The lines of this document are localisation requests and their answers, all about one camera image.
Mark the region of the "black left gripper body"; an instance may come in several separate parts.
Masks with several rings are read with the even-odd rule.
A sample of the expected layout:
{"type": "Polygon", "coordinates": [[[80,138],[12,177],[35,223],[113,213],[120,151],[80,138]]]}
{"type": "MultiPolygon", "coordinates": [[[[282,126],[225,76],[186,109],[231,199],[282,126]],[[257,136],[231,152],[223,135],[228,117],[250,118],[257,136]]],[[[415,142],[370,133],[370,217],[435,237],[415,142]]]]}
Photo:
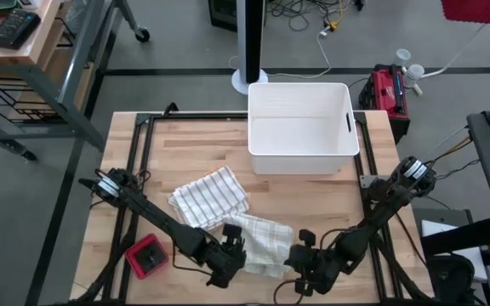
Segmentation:
{"type": "Polygon", "coordinates": [[[235,244],[213,244],[207,255],[206,264],[212,270],[211,281],[231,281],[236,272],[244,267],[246,251],[242,241],[235,244]]]}

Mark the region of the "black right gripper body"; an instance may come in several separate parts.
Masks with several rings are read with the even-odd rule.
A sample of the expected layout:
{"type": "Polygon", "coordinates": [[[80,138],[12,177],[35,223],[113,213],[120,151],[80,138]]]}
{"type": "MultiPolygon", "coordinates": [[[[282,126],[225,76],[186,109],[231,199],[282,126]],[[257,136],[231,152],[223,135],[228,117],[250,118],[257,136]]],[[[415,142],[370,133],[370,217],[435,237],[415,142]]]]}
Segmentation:
{"type": "Polygon", "coordinates": [[[300,274],[297,279],[310,280],[317,293],[328,293],[347,268],[346,261],[335,252],[304,245],[292,245],[285,264],[300,274]]]}

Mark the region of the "plain white towel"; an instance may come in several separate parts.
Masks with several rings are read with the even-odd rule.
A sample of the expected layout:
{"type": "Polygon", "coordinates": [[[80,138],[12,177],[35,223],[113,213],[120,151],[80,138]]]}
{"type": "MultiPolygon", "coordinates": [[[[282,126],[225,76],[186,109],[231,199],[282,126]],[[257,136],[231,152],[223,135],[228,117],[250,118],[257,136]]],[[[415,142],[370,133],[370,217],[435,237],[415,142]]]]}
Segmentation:
{"type": "Polygon", "coordinates": [[[242,228],[247,258],[245,272],[282,279],[290,270],[284,264],[294,243],[294,231],[278,222],[245,213],[225,217],[226,224],[242,228]]]}

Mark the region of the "white towel with pink stripes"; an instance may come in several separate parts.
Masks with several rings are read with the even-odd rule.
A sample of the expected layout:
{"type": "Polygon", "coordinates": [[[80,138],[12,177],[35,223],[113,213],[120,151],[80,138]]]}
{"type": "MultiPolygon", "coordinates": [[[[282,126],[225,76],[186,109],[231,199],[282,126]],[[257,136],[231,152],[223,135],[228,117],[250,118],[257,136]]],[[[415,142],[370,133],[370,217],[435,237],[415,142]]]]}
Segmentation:
{"type": "Polygon", "coordinates": [[[229,167],[182,185],[168,198],[178,220],[192,228],[214,230],[225,217],[245,213],[248,195],[229,167]]]}

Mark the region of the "red square box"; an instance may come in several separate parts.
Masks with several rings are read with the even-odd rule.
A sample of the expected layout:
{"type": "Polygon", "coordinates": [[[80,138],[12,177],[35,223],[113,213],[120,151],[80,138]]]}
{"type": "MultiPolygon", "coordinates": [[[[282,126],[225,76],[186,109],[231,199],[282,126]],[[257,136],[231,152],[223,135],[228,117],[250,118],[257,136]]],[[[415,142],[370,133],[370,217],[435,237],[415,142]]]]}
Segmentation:
{"type": "Polygon", "coordinates": [[[168,262],[168,255],[157,237],[150,233],[132,245],[125,258],[135,276],[143,280],[168,262]]]}

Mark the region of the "white paper sheet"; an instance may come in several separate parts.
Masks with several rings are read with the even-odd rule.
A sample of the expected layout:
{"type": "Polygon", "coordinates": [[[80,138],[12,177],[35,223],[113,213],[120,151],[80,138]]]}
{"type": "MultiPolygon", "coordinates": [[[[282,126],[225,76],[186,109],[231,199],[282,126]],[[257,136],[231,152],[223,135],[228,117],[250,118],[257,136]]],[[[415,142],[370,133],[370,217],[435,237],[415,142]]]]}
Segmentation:
{"type": "MultiPolygon", "coordinates": [[[[422,226],[423,237],[456,229],[456,226],[454,225],[442,224],[442,223],[432,222],[428,220],[422,220],[421,226],[422,226]]],[[[471,261],[475,270],[474,272],[475,281],[478,282],[487,281],[487,270],[485,268],[485,265],[481,257],[480,247],[476,246],[476,247],[461,249],[461,250],[453,251],[453,253],[463,256],[471,261]]]]}

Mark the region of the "black backpack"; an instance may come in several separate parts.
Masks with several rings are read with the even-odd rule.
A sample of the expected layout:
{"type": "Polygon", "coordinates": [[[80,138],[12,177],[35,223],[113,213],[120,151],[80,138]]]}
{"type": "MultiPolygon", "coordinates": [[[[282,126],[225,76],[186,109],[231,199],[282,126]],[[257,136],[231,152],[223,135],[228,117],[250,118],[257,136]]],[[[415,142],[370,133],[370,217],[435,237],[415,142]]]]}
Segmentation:
{"type": "Polygon", "coordinates": [[[474,290],[471,288],[475,268],[468,258],[454,253],[436,255],[426,259],[426,267],[437,301],[475,303],[474,290]]]}

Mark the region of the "white perforated plastic basket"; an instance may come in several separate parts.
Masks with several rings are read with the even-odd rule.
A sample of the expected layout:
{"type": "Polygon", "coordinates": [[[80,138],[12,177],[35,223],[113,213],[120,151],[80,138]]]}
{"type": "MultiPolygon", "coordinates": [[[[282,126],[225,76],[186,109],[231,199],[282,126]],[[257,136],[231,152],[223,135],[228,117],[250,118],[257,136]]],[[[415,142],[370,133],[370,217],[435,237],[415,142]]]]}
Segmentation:
{"type": "Polygon", "coordinates": [[[248,88],[248,153],[260,175],[331,175],[360,152],[350,90],[341,82],[248,88]]]}

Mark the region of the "red tool bag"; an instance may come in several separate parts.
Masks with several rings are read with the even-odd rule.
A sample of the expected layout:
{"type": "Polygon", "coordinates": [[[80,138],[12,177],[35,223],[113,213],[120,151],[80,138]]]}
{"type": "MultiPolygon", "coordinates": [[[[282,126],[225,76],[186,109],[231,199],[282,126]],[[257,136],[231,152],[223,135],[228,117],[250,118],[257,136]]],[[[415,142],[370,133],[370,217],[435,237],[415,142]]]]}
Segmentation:
{"type": "Polygon", "coordinates": [[[400,66],[377,64],[358,97],[361,110],[386,112],[396,144],[410,126],[403,77],[400,66]]]}

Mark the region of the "white pole with round base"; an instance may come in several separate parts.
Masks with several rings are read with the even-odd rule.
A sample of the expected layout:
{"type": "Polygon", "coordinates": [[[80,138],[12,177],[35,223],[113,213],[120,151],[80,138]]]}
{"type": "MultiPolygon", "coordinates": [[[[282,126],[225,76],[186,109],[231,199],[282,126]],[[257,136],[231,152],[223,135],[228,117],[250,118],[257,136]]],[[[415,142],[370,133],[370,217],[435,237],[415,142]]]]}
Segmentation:
{"type": "Polygon", "coordinates": [[[261,68],[264,23],[265,0],[236,0],[238,55],[231,85],[243,95],[248,95],[251,84],[268,82],[261,68]]]}

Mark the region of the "black floor box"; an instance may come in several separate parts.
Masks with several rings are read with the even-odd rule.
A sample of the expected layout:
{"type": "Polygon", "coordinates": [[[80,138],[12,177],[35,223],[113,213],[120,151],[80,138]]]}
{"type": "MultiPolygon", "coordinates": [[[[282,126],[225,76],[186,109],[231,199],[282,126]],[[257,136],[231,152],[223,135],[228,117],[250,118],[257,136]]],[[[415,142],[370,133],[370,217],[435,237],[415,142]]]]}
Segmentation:
{"type": "Polygon", "coordinates": [[[236,0],[208,0],[212,26],[237,32],[236,0]]]}

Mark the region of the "wooden side table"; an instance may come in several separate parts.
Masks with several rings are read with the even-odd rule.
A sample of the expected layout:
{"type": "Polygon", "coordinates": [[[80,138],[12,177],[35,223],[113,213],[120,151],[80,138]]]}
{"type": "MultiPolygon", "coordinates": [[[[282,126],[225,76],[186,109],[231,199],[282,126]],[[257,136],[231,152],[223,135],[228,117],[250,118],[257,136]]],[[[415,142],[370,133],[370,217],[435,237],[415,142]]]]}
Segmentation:
{"type": "Polygon", "coordinates": [[[82,23],[72,30],[66,21],[72,0],[17,0],[0,13],[0,23],[14,9],[34,12],[41,18],[37,29],[17,50],[0,48],[0,76],[25,81],[65,121],[64,124],[15,125],[18,133],[0,128],[0,148],[36,160],[24,139],[78,138],[101,150],[105,140],[87,117],[89,85],[100,71],[99,57],[109,57],[108,35],[118,17],[134,33],[140,26],[128,0],[84,0],[82,23]]]}

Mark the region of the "red acoustic panel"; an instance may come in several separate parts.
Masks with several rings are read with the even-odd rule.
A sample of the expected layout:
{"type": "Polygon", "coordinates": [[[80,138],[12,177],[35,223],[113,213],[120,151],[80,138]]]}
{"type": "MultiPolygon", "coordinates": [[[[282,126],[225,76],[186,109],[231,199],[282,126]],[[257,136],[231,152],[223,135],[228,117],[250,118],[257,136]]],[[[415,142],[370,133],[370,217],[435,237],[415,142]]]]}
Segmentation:
{"type": "Polygon", "coordinates": [[[490,0],[441,0],[447,20],[490,25],[490,0]]]}

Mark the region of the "black keypad device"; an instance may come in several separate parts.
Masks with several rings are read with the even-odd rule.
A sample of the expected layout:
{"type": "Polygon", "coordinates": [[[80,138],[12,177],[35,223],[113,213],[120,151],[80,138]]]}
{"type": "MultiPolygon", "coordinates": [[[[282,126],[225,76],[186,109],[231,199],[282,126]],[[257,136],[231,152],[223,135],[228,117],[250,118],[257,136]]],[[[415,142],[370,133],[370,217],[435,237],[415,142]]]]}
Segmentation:
{"type": "Polygon", "coordinates": [[[41,21],[34,12],[14,9],[0,23],[0,48],[19,49],[41,21]]]}

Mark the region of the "black metal table frame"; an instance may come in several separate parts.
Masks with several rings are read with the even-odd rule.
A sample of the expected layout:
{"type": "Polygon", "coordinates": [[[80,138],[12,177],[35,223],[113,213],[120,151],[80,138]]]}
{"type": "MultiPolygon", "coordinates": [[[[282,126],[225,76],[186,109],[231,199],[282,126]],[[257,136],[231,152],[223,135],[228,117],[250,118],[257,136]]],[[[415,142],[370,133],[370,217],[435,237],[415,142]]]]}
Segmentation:
{"type": "MultiPolygon", "coordinates": [[[[376,110],[359,111],[359,115],[361,113],[365,116],[377,172],[388,175],[401,158],[397,154],[387,115],[376,110]]],[[[130,156],[135,158],[134,173],[142,168],[140,163],[145,152],[148,123],[139,127],[139,137],[135,137],[136,153],[130,153],[137,115],[132,112],[114,113],[100,166],[102,170],[126,167],[130,156]]],[[[175,217],[173,208],[168,204],[168,197],[175,188],[228,166],[248,194],[248,213],[286,224],[293,228],[296,237],[299,230],[308,229],[316,234],[318,243],[326,231],[347,228],[363,219],[359,181],[352,159],[334,175],[256,175],[251,166],[247,135],[248,124],[244,120],[156,119],[146,164],[146,169],[151,173],[145,183],[148,199],[175,217]]],[[[122,258],[116,266],[111,293],[107,297],[99,293],[91,303],[73,303],[72,300],[86,292],[109,260],[117,225],[115,207],[106,203],[91,210],[88,207],[88,223],[74,273],[75,283],[70,297],[64,297],[64,302],[57,303],[57,306],[62,306],[68,300],[73,306],[273,304],[273,292],[282,280],[240,270],[226,289],[206,286],[207,275],[172,266],[171,239],[143,218],[138,221],[136,238],[155,234],[168,253],[169,262],[143,280],[130,272],[127,293],[120,294],[121,285],[126,285],[122,280],[126,278],[123,278],[126,260],[122,258]]],[[[397,260],[419,288],[432,295],[426,267],[414,253],[396,217],[390,221],[389,227],[397,260]]],[[[351,275],[340,275],[329,293],[304,297],[301,305],[377,303],[379,294],[372,262],[368,251],[351,275]]]]}

